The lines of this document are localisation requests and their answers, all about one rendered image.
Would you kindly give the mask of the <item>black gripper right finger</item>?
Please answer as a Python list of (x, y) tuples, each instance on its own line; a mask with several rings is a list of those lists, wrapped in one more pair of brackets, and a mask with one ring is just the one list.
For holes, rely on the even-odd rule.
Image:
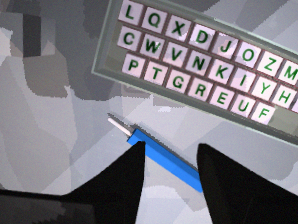
[(212, 224), (298, 224), (298, 196), (209, 144), (196, 162)]

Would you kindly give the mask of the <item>white keyboard with green letter keys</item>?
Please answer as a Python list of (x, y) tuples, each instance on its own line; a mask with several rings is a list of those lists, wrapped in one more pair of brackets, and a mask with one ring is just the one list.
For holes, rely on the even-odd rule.
[(109, 0), (91, 74), (298, 148), (298, 51), (168, 0)]

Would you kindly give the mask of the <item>blue stylus with white tip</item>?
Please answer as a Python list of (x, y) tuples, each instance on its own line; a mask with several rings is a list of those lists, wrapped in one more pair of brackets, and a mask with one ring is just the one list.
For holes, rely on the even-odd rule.
[(108, 117), (107, 120), (129, 135), (127, 142), (132, 146), (138, 141), (145, 141), (145, 155), (147, 157), (166, 168), (168, 171), (176, 175), (177, 178), (186, 182), (198, 192), (202, 192), (199, 172), (187, 165), (186, 162), (177, 158), (138, 128), (136, 128), (133, 132), (130, 132), (111, 117)]

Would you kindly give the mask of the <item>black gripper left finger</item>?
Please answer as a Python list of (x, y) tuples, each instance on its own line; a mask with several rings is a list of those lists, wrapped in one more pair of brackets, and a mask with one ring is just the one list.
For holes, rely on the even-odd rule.
[(145, 141), (65, 195), (0, 189), (0, 224), (136, 224)]

